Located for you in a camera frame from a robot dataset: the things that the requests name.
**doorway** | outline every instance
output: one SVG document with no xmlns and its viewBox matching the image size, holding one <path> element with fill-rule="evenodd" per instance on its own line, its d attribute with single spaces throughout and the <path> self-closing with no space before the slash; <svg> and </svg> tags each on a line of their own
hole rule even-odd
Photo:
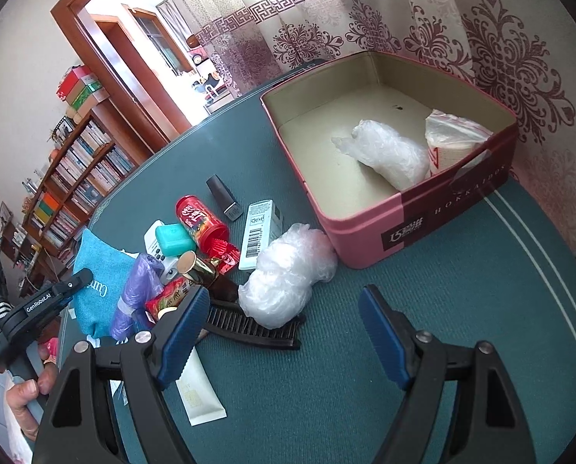
<svg viewBox="0 0 576 464">
<path fill-rule="evenodd" d="M 159 11 L 169 3 L 60 0 L 52 9 L 79 58 L 154 151 L 232 100 L 203 49 L 187 46 L 187 24 L 175 30 Z"/>
</svg>

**black comb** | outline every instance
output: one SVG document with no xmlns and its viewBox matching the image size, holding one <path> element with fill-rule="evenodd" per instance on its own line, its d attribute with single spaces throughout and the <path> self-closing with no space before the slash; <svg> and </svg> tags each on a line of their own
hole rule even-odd
<svg viewBox="0 0 576 464">
<path fill-rule="evenodd" d="M 284 351 L 298 351 L 301 342 L 297 331 L 305 322 L 305 316 L 299 314 L 281 328 L 269 330 L 260 326 L 254 318 L 247 317 L 238 304 L 211 298 L 211 310 L 203 328 L 230 340 Z"/>
</svg>

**window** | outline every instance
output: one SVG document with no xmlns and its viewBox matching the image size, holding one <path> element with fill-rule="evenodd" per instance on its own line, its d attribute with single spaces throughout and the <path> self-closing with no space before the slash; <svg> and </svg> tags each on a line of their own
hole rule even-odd
<svg viewBox="0 0 576 464">
<path fill-rule="evenodd" d="M 184 52 L 179 49 L 179 46 L 176 45 L 176 42 L 154 13 L 139 9 L 130 9 L 130 11 L 175 75 L 191 71 L 191 65 Z"/>
</svg>

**white tube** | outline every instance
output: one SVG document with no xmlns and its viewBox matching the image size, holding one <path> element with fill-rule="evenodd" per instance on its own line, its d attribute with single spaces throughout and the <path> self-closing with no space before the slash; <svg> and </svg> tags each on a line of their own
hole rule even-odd
<svg viewBox="0 0 576 464">
<path fill-rule="evenodd" d="M 176 386 L 192 426 L 226 417 L 225 408 L 206 376 L 196 347 L 191 350 L 191 355 L 183 368 L 181 377 L 176 381 Z"/>
</svg>

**blue gripper pad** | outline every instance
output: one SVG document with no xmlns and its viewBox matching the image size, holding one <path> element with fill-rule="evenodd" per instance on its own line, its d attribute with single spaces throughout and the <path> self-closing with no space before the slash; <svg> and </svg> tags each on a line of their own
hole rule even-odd
<svg viewBox="0 0 576 464">
<path fill-rule="evenodd" d="M 181 302 L 181 305 L 187 304 L 186 300 Z M 189 302 L 187 310 L 174 326 L 174 330 L 163 347 L 161 368 L 156 376 L 157 383 L 161 390 L 168 387 L 169 384 L 181 376 L 185 363 L 191 354 L 191 349 L 193 349 L 196 343 L 198 334 L 209 317 L 210 305 L 211 301 L 208 290 L 199 287 L 193 299 Z"/>
<path fill-rule="evenodd" d="M 358 308 L 387 377 L 407 390 L 416 375 L 412 325 L 406 316 L 389 307 L 374 285 L 361 290 Z"/>
</svg>

